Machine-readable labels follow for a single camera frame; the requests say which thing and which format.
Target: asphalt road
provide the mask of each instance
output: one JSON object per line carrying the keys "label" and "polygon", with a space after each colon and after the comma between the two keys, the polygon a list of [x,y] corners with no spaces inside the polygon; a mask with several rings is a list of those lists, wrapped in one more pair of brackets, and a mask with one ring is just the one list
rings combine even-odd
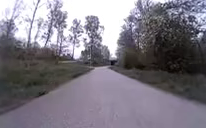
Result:
{"label": "asphalt road", "polygon": [[0,116],[0,128],[206,128],[206,106],[96,68]]}

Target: tree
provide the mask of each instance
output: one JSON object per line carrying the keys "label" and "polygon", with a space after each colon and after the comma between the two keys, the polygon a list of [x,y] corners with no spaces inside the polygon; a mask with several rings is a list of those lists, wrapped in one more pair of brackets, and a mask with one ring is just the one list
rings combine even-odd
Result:
{"label": "tree", "polygon": [[37,12],[38,8],[40,8],[40,6],[39,6],[40,2],[41,2],[41,0],[37,0],[36,3],[34,2],[34,10],[33,10],[32,18],[29,18],[29,20],[28,20],[30,22],[30,27],[29,27],[29,32],[28,32],[27,47],[29,47],[30,43],[31,43],[31,32],[32,32],[34,21],[35,21],[36,12]]}
{"label": "tree", "polygon": [[57,44],[56,44],[57,51],[56,51],[56,54],[59,55],[59,56],[62,53],[62,48],[63,48],[62,43],[65,40],[64,29],[67,27],[66,19],[67,19],[67,12],[57,10],[54,27],[57,30]]}
{"label": "tree", "polygon": [[100,25],[99,18],[97,16],[87,16],[85,22],[85,30],[86,34],[88,36],[88,41],[86,42],[85,46],[86,48],[90,49],[90,64],[92,64],[92,61],[94,58],[94,52],[95,48],[98,48],[101,45],[102,42],[102,33],[104,30],[104,27]]}
{"label": "tree", "polygon": [[56,21],[56,16],[58,10],[60,10],[63,6],[61,0],[53,0],[48,2],[47,8],[49,9],[48,20],[46,22],[47,31],[44,33],[43,38],[45,38],[45,47],[48,45],[52,35],[53,35],[53,28]]}
{"label": "tree", "polygon": [[83,33],[83,27],[81,25],[81,21],[74,19],[73,25],[71,26],[69,31],[71,32],[71,35],[69,35],[69,40],[73,45],[72,59],[74,59],[75,47],[79,47],[80,37],[82,36]]}
{"label": "tree", "polygon": [[103,46],[101,47],[101,52],[102,52],[103,59],[104,59],[105,61],[109,61],[109,59],[110,59],[110,51],[109,51],[109,49],[108,49],[108,46],[103,45]]}
{"label": "tree", "polygon": [[37,39],[40,36],[41,29],[43,28],[43,23],[44,23],[44,19],[39,18],[37,20],[37,32],[36,32],[35,37],[34,37],[34,42],[37,42]]}
{"label": "tree", "polygon": [[117,55],[123,66],[182,73],[206,71],[199,42],[203,27],[189,5],[182,0],[163,4],[139,0],[118,40]]}
{"label": "tree", "polygon": [[15,22],[21,14],[22,5],[22,0],[15,0],[12,10],[10,10],[9,8],[5,10],[5,19],[2,29],[4,31],[6,39],[13,37],[14,33],[17,31]]}

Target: leafy tree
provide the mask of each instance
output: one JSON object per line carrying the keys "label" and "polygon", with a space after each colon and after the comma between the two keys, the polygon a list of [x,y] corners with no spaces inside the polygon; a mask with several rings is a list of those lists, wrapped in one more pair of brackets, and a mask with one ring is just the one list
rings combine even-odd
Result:
{"label": "leafy tree", "polygon": [[103,59],[108,61],[110,59],[110,51],[108,49],[108,46],[103,45],[101,47],[101,52],[102,52]]}
{"label": "leafy tree", "polygon": [[104,27],[100,25],[100,21],[97,16],[87,16],[84,28],[89,39],[85,46],[90,49],[90,63],[92,64],[92,61],[95,59],[94,53],[96,53],[95,51],[98,51],[97,48],[102,42],[101,35]]}
{"label": "leafy tree", "polygon": [[70,32],[72,33],[69,35],[69,40],[73,45],[73,53],[72,53],[72,59],[74,59],[74,51],[75,47],[79,47],[80,43],[80,37],[82,36],[83,33],[83,27],[81,25],[81,21],[74,19],[73,20],[73,25],[70,28]]}
{"label": "leafy tree", "polygon": [[202,24],[194,8],[188,6],[188,1],[155,4],[139,0],[118,40],[122,65],[169,72],[206,71],[206,53],[198,38]]}

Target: bare tree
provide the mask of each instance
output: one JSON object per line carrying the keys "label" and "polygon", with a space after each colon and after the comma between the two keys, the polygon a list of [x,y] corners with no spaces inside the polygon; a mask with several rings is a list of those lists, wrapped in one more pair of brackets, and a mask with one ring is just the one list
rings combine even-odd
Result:
{"label": "bare tree", "polygon": [[36,32],[35,37],[34,37],[34,42],[37,42],[37,39],[38,39],[40,32],[41,32],[41,29],[43,27],[43,22],[44,22],[44,20],[42,18],[39,18],[37,20],[37,32]]}
{"label": "bare tree", "polygon": [[5,20],[4,20],[4,35],[6,36],[6,39],[9,39],[10,36],[14,36],[14,33],[16,31],[16,24],[15,21],[21,14],[23,5],[23,0],[15,0],[14,7],[11,9],[5,10]]}
{"label": "bare tree", "polygon": [[55,16],[55,25],[54,27],[57,30],[57,55],[61,55],[62,52],[62,43],[64,41],[64,29],[67,27],[66,19],[67,19],[67,12],[58,10]]}
{"label": "bare tree", "polygon": [[56,16],[57,16],[57,11],[61,9],[63,6],[63,2],[61,0],[53,0],[48,2],[48,9],[49,9],[49,14],[48,14],[48,20],[46,22],[47,26],[47,31],[44,33],[44,38],[45,38],[45,47],[48,45],[48,42],[50,41],[52,35],[53,35],[53,27],[55,24]]}
{"label": "bare tree", "polygon": [[29,19],[30,21],[30,27],[29,27],[29,32],[28,32],[28,42],[27,42],[27,47],[30,46],[30,43],[31,43],[31,32],[32,32],[32,28],[33,28],[33,24],[34,24],[34,21],[35,21],[35,15],[37,13],[37,10],[38,8],[40,8],[39,4],[40,4],[41,0],[37,0],[36,3],[34,2],[34,10],[33,10],[33,14],[32,14],[32,18]]}

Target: green foliage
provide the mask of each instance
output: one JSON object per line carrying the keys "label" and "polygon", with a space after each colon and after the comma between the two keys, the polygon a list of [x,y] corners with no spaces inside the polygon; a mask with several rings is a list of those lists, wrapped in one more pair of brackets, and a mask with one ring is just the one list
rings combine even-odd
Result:
{"label": "green foliage", "polygon": [[187,11],[187,5],[174,1],[143,5],[139,1],[118,40],[117,54],[122,65],[205,73],[206,50],[199,39],[199,21],[193,13],[180,11]]}

